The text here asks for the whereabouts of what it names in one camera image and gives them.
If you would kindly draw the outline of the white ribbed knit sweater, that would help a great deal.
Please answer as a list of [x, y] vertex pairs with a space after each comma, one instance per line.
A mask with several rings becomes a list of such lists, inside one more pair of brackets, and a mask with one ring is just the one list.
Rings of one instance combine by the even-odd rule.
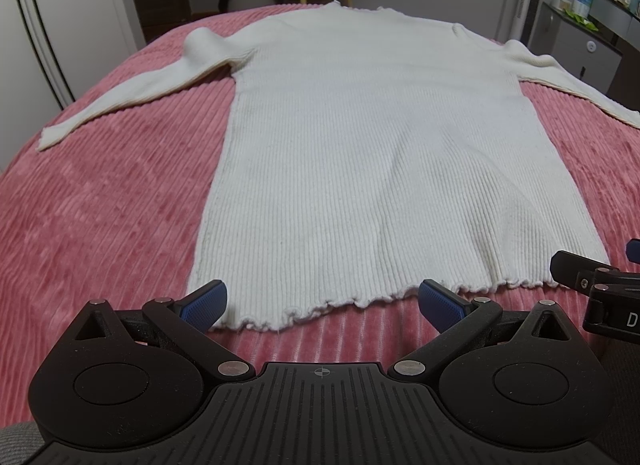
[[630, 126], [638, 113], [517, 40], [391, 9], [332, 3], [227, 37], [196, 29], [178, 61], [43, 129], [39, 149], [219, 66], [235, 95], [189, 284], [224, 281], [224, 327], [283, 329], [405, 296], [427, 277], [454, 291], [539, 286], [556, 251], [605, 255], [521, 84]]

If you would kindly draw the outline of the grey drawer cabinet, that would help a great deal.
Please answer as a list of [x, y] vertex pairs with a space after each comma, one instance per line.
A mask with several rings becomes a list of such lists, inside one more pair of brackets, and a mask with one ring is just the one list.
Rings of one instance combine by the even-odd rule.
[[543, 4], [528, 43], [535, 55], [549, 55], [602, 94], [610, 89], [622, 54], [597, 34], [570, 22], [565, 14]]

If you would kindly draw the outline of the grey vanity desk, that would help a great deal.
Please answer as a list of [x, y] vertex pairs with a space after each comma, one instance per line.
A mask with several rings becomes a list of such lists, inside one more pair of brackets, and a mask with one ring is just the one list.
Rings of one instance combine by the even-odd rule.
[[593, 0], [590, 17], [622, 58], [608, 96], [628, 109], [639, 110], [639, 18], [612, 0]]

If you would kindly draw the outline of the blue white box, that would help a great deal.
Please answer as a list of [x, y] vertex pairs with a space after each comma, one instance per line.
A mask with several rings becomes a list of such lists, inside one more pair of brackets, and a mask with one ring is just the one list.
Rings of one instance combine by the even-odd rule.
[[573, 0], [572, 13], [587, 19], [593, 0]]

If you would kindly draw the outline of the white wardrobe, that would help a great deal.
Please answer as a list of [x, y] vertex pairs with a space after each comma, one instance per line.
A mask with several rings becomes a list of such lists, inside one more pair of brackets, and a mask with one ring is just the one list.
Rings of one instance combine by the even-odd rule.
[[144, 44], [134, 0], [1, 0], [1, 165]]

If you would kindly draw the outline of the pink corduroy bedspread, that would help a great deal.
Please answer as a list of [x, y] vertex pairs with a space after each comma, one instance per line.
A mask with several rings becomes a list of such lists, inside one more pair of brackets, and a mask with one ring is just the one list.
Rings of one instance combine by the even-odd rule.
[[[117, 84], [180, 57], [206, 26], [227, 36], [278, 5], [179, 26], [126, 59], [61, 113], [62, 122]], [[582, 193], [612, 266], [639, 271], [639, 129], [591, 102], [521, 83]], [[1, 174], [1, 428], [27, 422], [28, 386], [91, 298], [137, 309], [186, 292], [202, 209], [224, 143], [234, 81], [221, 69], [200, 86], [82, 126], [62, 144], [27, 141]], [[280, 332], [209, 333], [259, 370], [265, 361], [381, 362], [388, 367], [437, 335], [416, 297], [347, 306]]]

